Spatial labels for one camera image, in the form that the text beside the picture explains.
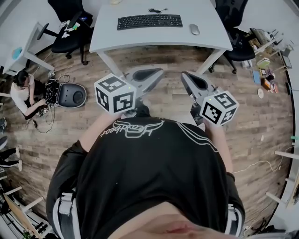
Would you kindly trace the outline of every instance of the woman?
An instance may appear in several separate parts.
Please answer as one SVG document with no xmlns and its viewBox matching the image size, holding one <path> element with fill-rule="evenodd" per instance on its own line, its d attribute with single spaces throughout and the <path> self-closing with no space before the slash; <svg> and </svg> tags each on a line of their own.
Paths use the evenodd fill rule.
<svg viewBox="0 0 299 239">
<path fill-rule="evenodd" d="M 5 161 L 10 155 L 15 154 L 17 158 L 20 158 L 20 149 L 19 147 L 11 148 L 0 152 L 0 167 L 2 168 L 11 168 L 13 166 L 17 166 L 19 171 L 22 171 L 22 160 L 14 160 L 14 161 Z"/>
<path fill-rule="evenodd" d="M 11 85 L 10 95 L 16 106 L 22 111 L 25 119 L 32 118 L 39 112 L 39 107 L 46 105 L 46 101 L 41 99 L 37 103 L 34 96 L 45 93 L 45 85 L 40 81 L 34 80 L 33 75 L 21 70 L 14 77 Z"/>
<path fill-rule="evenodd" d="M 65 202 L 59 221 L 56 202 L 76 188 L 81 238 L 234 238 L 222 234 L 228 205 L 245 212 L 222 127 L 205 122 L 203 132 L 151 117 L 146 106 L 134 118 L 118 117 L 104 113 L 62 154 L 46 204 L 58 234 L 60 223 L 71 230 L 62 215 L 70 210 Z"/>
</svg>

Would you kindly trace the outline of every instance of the white shirt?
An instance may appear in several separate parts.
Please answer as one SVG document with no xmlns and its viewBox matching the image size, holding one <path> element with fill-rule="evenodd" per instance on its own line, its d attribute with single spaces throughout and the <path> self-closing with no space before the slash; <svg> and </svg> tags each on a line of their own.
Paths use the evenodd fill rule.
<svg viewBox="0 0 299 239">
<path fill-rule="evenodd" d="M 29 77 L 30 86 L 34 83 L 34 77 L 31 74 L 29 74 Z M 18 90 L 18 87 L 15 83 L 11 84 L 10 96 L 13 99 L 15 105 L 22 111 L 23 114 L 28 109 L 27 105 L 25 104 L 25 101 L 29 98 L 29 86 L 23 90 Z"/>
</svg>

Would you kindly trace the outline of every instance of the black hair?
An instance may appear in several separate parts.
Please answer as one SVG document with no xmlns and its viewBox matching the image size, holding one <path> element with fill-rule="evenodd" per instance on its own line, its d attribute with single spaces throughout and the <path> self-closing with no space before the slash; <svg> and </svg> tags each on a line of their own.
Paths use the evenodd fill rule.
<svg viewBox="0 0 299 239">
<path fill-rule="evenodd" d="M 14 76 L 14 83 L 19 87 L 23 87 L 28 76 L 29 74 L 26 71 L 21 70 Z"/>
</svg>

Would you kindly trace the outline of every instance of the sneaker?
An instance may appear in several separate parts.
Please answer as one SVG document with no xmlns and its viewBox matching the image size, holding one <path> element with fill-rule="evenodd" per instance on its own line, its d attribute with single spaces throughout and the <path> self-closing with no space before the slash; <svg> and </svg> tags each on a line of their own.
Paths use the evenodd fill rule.
<svg viewBox="0 0 299 239">
<path fill-rule="evenodd" d="M 15 155 L 17 156 L 17 158 L 20 158 L 20 148 L 19 147 L 15 147 Z"/>
<path fill-rule="evenodd" d="M 23 161 L 22 161 L 22 160 L 19 160 L 18 169 L 19 169 L 20 172 L 21 172 L 22 169 L 23 169 L 22 164 L 23 164 Z"/>
</svg>

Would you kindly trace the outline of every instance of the white cube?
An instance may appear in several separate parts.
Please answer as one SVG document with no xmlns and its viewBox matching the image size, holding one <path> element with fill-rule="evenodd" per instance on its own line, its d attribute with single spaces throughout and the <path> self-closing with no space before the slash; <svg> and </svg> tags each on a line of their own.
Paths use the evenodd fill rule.
<svg viewBox="0 0 299 239">
<path fill-rule="evenodd" d="M 97 103 L 110 114 L 135 108 L 136 88 L 114 74 L 94 83 Z"/>
<path fill-rule="evenodd" d="M 231 121 L 239 107 L 238 101 L 228 91 L 207 96 L 201 106 L 200 116 L 220 126 Z"/>
</svg>

